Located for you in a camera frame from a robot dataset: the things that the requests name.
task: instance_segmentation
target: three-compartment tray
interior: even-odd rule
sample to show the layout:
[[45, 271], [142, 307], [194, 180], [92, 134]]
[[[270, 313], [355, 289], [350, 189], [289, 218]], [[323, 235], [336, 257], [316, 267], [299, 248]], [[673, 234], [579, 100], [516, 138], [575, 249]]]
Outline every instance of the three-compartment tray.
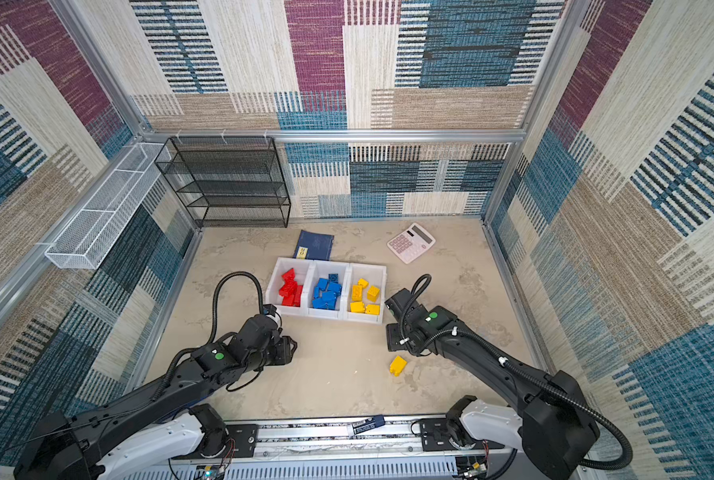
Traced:
[[[283, 306], [283, 297], [279, 294], [279, 288], [283, 286], [284, 283], [281, 275], [291, 268], [295, 272], [295, 281], [300, 285], [303, 284], [301, 306]], [[339, 274], [339, 283], [341, 283], [342, 286], [341, 295], [335, 302], [335, 310], [312, 308], [312, 292], [314, 292], [315, 284], [320, 278], [328, 278], [328, 274]], [[378, 315], [368, 315], [367, 313], [354, 313], [350, 311], [352, 285], [357, 283], [357, 280], [361, 278], [381, 289], [378, 302], [381, 311]], [[274, 304], [280, 315], [308, 316], [328, 320], [347, 320], [351, 322], [381, 325], [383, 323], [385, 308], [385, 288], [386, 266], [383, 265], [349, 264], [280, 257], [277, 259], [271, 278], [269, 278], [264, 302]], [[364, 292], [362, 293], [362, 301], [368, 303]]]

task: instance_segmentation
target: white mesh basket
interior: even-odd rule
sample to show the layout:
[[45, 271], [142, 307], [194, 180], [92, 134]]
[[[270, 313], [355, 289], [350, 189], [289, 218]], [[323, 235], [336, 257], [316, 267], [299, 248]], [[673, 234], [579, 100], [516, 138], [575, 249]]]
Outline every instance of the white mesh basket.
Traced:
[[102, 264], [160, 175], [155, 157], [170, 158], [162, 147], [140, 143], [128, 152], [45, 252], [55, 266], [96, 270]]

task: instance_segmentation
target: yellow block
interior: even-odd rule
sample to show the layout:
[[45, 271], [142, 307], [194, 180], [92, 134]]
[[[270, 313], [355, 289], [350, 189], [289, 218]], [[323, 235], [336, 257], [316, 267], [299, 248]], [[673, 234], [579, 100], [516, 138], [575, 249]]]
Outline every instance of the yellow block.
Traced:
[[379, 301], [379, 293], [381, 293], [381, 289], [378, 288], [377, 286], [373, 285], [370, 287], [368, 290], [368, 300], [371, 302], [378, 302]]
[[402, 370], [405, 368], [406, 365], [408, 365], [408, 362], [405, 361], [401, 356], [397, 355], [395, 359], [391, 361], [391, 365], [389, 366], [389, 373], [393, 374], [394, 376], [400, 376], [400, 373], [402, 373]]

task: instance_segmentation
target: pink calculator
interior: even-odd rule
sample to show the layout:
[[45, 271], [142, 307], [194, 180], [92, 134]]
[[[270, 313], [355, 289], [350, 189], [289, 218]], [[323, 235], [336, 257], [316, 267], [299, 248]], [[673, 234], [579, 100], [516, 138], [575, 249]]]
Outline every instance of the pink calculator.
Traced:
[[400, 260], [409, 264], [429, 251], [436, 241], [421, 225], [413, 223], [386, 245]]

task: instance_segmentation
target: beige tabletop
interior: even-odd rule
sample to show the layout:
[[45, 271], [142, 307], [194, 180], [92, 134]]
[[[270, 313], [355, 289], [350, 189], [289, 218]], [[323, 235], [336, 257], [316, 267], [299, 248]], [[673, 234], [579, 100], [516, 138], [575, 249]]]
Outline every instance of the beige tabletop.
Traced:
[[[333, 234], [331, 260], [387, 266], [386, 296], [410, 289], [421, 274], [432, 282], [419, 299], [457, 313], [474, 331], [521, 360], [530, 361], [514, 311], [480, 222], [461, 217], [419, 221], [437, 240], [427, 254], [403, 264], [386, 242], [409, 220], [290, 224], [288, 228], [208, 228], [173, 315], [155, 353], [148, 380], [162, 375], [171, 357], [205, 343], [213, 289], [235, 270], [256, 275], [266, 290], [277, 257], [291, 256], [301, 230]], [[232, 279], [219, 300], [219, 335], [237, 331], [256, 313], [249, 280]], [[393, 322], [387, 310], [384, 323]], [[446, 412], [463, 395], [504, 401], [485, 384], [439, 356], [409, 361], [399, 377], [389, 373], [396, 353], [387, 351], [383, 326], [285, 316], [284, 334], [298, 343], [293, 362], [267, 367], [239, 392], [219, 390], [210, 403], [225, 419], [296, 418]], [[253, 374], [247, 373], [239, 384]]]

